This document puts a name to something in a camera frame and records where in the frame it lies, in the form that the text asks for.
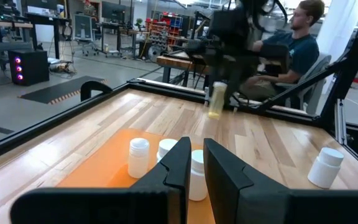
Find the white pillar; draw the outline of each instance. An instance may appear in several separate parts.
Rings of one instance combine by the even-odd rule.
[[[330,54],[331,62],[336,61],[345,51],[346,45],[358,21],[358,0],[332,0],[317,43],[320,52]],[[326,78],[323,94],[328,90],[333,75]]]
[[[145,25],[145,21],[147,18],[147,1],[149,0],[133,0],[134,4],[134,24],[136,23],[136,19],[141,18],[143,20],[142,25]]]

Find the yellow object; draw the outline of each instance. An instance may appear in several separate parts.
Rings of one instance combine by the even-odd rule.
[[[226,88],[227,85],[223,82],[214,83],[214,91],[212,93],[212,98],[209,101],[209,118],[219,119],[221,116]]]

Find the desk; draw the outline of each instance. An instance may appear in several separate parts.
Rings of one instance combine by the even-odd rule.
[[[0,27],[12,27],[12,22],[1,21]],[[0,30],[0,58],[4,56],[3,51],[5,50],[20,50],[20,49],[31,49],[31,44],[27,41],[29,40],[29,31],[28,29],[35,30],[33,24],[29,24],[26,22],[14,22],[14,26],[23,29],[23,42],[9,42],[2,43],[2,34]],[[5,63],[1,62],[1,68],[5,70]]]
[[[53,26],[53,39],[55,40],[55,58],[60,59],[60,53],[59,53],[59,40],[60,40],[60,34],[59,34],[59,25],[62,25],[66,22],[69,22],[69,19],[60,18],[60,17],[50,17],[45,16],[37,13],[31,13],[27,12],[25,16],[31,21],[31,23],[35,26],[37,24],[39,25],[51,25]],[[32,36],[32,44],[33,48],[37,49],[38,43],[37,43],[37,32],[35,31],[35,28],[32,29],[31,32]]]
[[[160,66],[164,67],[163,75],[162,75],[162,82],[168,83],[171,76],[171,68],[176,68],[180,70],[185,70],[185,79],[183,81],[183,86],[187,86],[188,71],[196,69],[196,71],[203,71],[203,73],[207,73],[209,68],[205,67],[204,65],[195,65],[188,59],[189,56],[185,52],[179,52],[176,54],[172,54],[176,57],[182,57],[183,59],[167,57],[167,56],[159,56],[157,57],[157,63]]]
[[[122,25],[118,24],[118,23],[113,23],[113,22],[102,22],[101,23],[101,27],[102,27],[102,46],[101,46],[101,52],[107,54],[109,52],[105,52],[104,51],[104,29],[112,29],[112,30],[116,30],[117,31],[117,51],[118,54],[120,54],[120,50],[121,50],[121,29],[120,27],[122,27]]]
[[[358,189],[358,161],[326,131],[232,111],[224,111],[217,121],[209,119],[207,111],[201,103],[126,89],[1,155],[0,223],[9,223],[10,206],[19,195],[56,186],[112,135],[127,128],[167,138],[189,136],[200,146],[204,138],[213,138],[259,171],[296,189],[317,188],[307,174],[320,149],[328,146],[345,156],[332,189]]]
[[[121,32],[127,33],[128,35],[132,35],[132,58],[136,58],[136,35],[137,34],[149,34],[146,31],[139,31],[134,29],[121,29]]]

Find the orange mat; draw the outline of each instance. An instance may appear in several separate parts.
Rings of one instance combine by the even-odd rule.
[[[127,173],[129,142],[134,138],[149,141],[150,170],[157,161],[158,143],[167,137],[136,129],[123,129],[63,179],[58,187],[130,187],[137,180]],[[192,150],[202,148],[191,144]],[[215,223],[209,197],[200,202],[189,200],[187,223]]]

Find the metal frame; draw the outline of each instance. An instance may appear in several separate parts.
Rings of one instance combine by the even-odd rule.
[[[55,58],[60,59],[59,53],[59,41],[60,41],[60,34],[59,34],[59,24],[65,24],[66,22],[71,22],[70,19],[64,19],[59,17],[49,17],[44,16],[41,14],[36,13],[25,13],[25,16],[28,20],[34,25],[34,28],[31,30],[31,37],[32,37],[32,45],[33,48],[36,50],[38,46],[37,42],[37,32],[35,29],[35,25],[50,25],[53,26],[53,39],[55,45]]]
[[[193,30],[191,31],[190,39],[194,39],[194,36],[196,35],[196,29],[197,29],[197,20],[201,17],[202,19],[210,20],[210,18],[206,17],[204,14],[202,14],[199,11],[195,11],[195,18],[193,23]]]
[[[352,46],[348,54],[346,54],[346,57],[343,57],[343,60],[345,60],[346,63],[341,63],[343,62],[343,60],[339,61],[341,66],[338,71],[337,79],[334,83],[332,91],[328,96],[327,102],[320,116],[312,116],[309,114],[301,114],[288,110],[281,110],[280,108],[273,107],[273,103],[271,102],[269,103],[269,101],[266,102],[267,104],[265,103],[265,106],[263,107],[262,110],[255,110],[255,108],[247,107],[247,106],[240,106],[238,107],[238,110],[247,113],[254,113],[257,115],[266,116],[270,118],[282,119],[293,123],[301,123],[305,125],[316,126],[319,128],[323,128],[329,134],[335,137],[336,135],[334,131],[335,105],[337,105],[338,100],[340,103],[341,100],[343,100],[346,97],[347,91],[353,81],[353,78],[355,77],[358,71],[358,32],[353,44],[354,45]],[[84,112],[85,110],[91,108],[92,106],[97,105],[98,103],[101,103],[104,100],[107,100],[128,88],[157,93],[157,94],[175,97],[175,98],[181,98],[184,100],[194,101],[197,103],[204,103],[206,100],[205,93],[198,93],[191,90],[183,90],[175,87],[166,86],[163,84],[159,85],[154,83],[147,83],[144,80],[136,80],[136,79],[130,80],[126,84],[123,84],[115,88],[113,91],[105,91],[92,98],[83,99],[84,101],[82,101],[79,105],[74,106],[69,110],[66,110],[62,113],[52,116],[51,118],[46,119],[45,121],[42,121],[25,130],[13,133],[8,137],[6,137],[5,139],[0,140],[0,154],[15,148],[20,144],[23,144],[24,142],[38,136],[39,134],[46,132],[47,130],[53,128],[54,126],[62,124],[64,121]],[[288,93],[284,93],[277,97],[286,98],[288,97],[287,94]],[[358,134],[358,125],[344,124],[344,123],[341,124],[342,124],[343,134],[345,132],[347,132],[350,135]],[[358,154],[353,149],[351,149],[346,144],[345,141],[342,142],[342,146],[345,149],[347,149],[351,154],[353,154],[354,157],[358,160]]]

